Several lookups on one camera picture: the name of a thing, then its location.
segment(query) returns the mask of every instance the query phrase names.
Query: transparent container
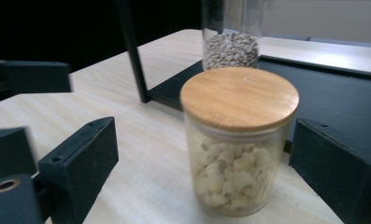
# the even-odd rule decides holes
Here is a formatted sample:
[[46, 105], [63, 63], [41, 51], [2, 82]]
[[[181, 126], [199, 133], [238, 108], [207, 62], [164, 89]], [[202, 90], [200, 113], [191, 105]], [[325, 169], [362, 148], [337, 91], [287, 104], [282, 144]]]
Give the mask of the transparent container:
[[256, 67], [265, 0], [202, 0], [205, 70]]
[[261, 209], [298, 105], [296, 88], [259, 69], [225, 67], [192, 77], [180, 100], [197, 200], [235, 217]]

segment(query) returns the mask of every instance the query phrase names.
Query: wooden lid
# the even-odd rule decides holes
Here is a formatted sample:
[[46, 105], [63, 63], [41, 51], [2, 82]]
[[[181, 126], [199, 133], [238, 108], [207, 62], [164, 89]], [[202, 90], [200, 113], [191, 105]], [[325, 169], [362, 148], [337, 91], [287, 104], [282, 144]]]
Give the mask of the wooden lid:
[[231, 132], [254, 132], [288, 122], [298, 106], [296, 88], [273, 73], [245, 67], [207, 70], [181, 89], [182, 108], [193, 119]]

